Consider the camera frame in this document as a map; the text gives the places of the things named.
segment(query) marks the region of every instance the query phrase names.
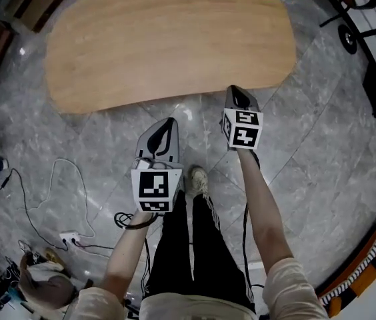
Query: chair wheel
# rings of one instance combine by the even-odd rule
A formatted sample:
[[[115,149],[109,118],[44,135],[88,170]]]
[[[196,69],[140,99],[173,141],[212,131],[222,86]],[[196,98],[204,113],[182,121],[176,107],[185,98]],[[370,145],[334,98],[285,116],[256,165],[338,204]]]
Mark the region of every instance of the chair wheel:
[[[337,28],[337,32],[339,34],[339,38],[344,46],[345,50],[348,51],[350,54],[354,54],[357,52],[357,41],[355,40],[354,34],[346,25],[340,25]]]

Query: forearm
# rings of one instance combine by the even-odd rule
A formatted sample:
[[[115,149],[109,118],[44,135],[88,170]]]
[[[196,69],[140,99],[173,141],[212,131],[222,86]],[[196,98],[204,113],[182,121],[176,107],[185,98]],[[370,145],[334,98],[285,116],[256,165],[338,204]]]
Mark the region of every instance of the forearm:
[[[25,253],[22,258],[21,258],[21,262],[19,264],[19,268],[20,270],[25,270],[27,268],[27,261],[28,261],[28,255],[30,255],[31,253]]]
[[[292,257],[292,253],[285,240],[278,206],[255,158],[247,149],[238,149],[237,152],[243,171],[253,236],[265,271],[268,272],[274,263]]]
[[[140,224],[151,218],[150,213],[136,212],[131,224]],[[148,227],[139,230],[125,230],[108,260],[101,287],[122,301],[133,278],[141,256]]]

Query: gray marble tile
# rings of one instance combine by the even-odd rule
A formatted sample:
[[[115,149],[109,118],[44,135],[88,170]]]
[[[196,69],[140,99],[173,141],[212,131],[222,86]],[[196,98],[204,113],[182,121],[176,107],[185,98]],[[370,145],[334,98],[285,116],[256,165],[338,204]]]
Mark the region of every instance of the gray marble tile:
[[[140,102],[140,106],[156,120],[160,121],[169,117],[172,112],[183,102],[185,96],[176,96],[166,99],[156,99],[153,101]]]
[[[156,120],[138,105],[93,113],[74,146],[90,203],[97,208],[131,167],[139,136]]]
[[[259,109],[262,110],[277,89],[278,87],[248,89],[248,92],[255,96]]]
[[[351,193],[357,192],[360,201],[371,211],[376,212],[376,158],[369,148],[362,154],[346,188]]]
[[[90,114],[66,114],[60,113],[59,114],[62,120],[68,125],[68,127],[72,128],[74,132],[80,134],[84,126],[86,125],[87,120],[90,117]]]
[[[263,109],[258,154],[262,174],[270,183],[301,144],[317,119],[317,110],[304,94],[307,84],[288,78]]]
[[[351,107],[345,96],[339,86],[293,155],[310,180],[334,193],[345,186],[369,140],[366,124],[361,124],[364,111]]]
[[[260,261],[261,256],[253,239],[252,226],[250,218],[247,220],[246,232],[246,256],[248,262]],[[222,232],[229,252],[232,254],[236,264],[244,264],[243,258],[243,215],[240,215],[237,220],[231,224],[229,228]]]
[[[241,171],[240,159],[236,151],[228,151],[216,164],[216,169],[244,191],[243,172]]]
[[[224,231],[244,212],[246,196],[216,169],[209,173],[209,193]]]
[[[227,152],[219,124],[224,93],[186,96],[171,114],[179,125],[179,151],[186,169],[199,165],[210,171]]]
[[[269,188],[280,210],[281,218],[286,221],[298,208],[305,206],[313,182],[298,163],[290,159]]]
[[[302,58],[319,32],[319,24],[323,16],[321,8],[312,4],[311,0],[282,0],[287,8],[293,35],[296,40],[297,58]]]
[[[325,32],[318,33],[292,74],[318,111],[330,100],[345,70],[346,63],[340,60],[345,50],[338,42]]]

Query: beige shirt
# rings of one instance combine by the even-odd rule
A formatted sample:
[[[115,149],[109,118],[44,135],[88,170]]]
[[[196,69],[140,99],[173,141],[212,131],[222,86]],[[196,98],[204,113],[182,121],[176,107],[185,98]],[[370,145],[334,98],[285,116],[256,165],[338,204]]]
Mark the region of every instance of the beige shirt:
[[[302,266],[284,259],[269,271],[263,299],[272,320],[328,319]],[[80,292],[71,320],[124,320],[125,311],[116,296],[100,288]],[[140,320],[252,320],[247,308],[234,303],[196,295],[163,293],[144,299]]]

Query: marble floor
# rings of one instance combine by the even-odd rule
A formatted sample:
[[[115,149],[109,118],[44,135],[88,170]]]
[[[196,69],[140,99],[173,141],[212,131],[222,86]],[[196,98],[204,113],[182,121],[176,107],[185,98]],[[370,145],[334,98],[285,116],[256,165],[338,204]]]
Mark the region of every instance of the marble floor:
[[[114,214],[134,210],[129,168],[138,136],[157,120],[172,116],[179,123],[183,163],[202,165],[209,172],[223,236],[242,264],[244,185],[237,156],[227,151],[218,124],[225,94],[150,101],[89,115],[60,113],[48,96],[43,59],[47,34],[60,12],[74,1],[65,0],[40,34],[13,23],[20,34],[0,72],[0,155],[21,172],[28,208],[47,197],[54,160],[72,160],[83,175],[88,219],[96,232],[95,238],[83,243],[114,246],[121,235]],[[257,154],[293,253],[310,282],[318,285],[376,220],[376,119],[362,87],[365,56],[344,50],[337,22],[318,27],[334,14],[328,2],[282,1],[293,26],[297,64],[280,86],[252,90],[265,114]],[[7,174],[0,174],[0,184]],[[62,231],[92,235],[83,202],[76,170],[59,162],[48,202],[30,211],[30,216],[41,234],[58,245]],[[0,192],[0,250],[16,262],[21,258],[18,239],[38,249],[45,246],[22,207],[21,187],[12,177]],[[152,254],[159,227],[156,222],[149,230]],[[110,254],[106,249],[91,251]],[[260,260],[251,233],[247,251],[250,262]],[[62,257],[76,276],[96,281],[107,262],[76,249]],[[139,290],[145,253],[141,260],[134,291]]]

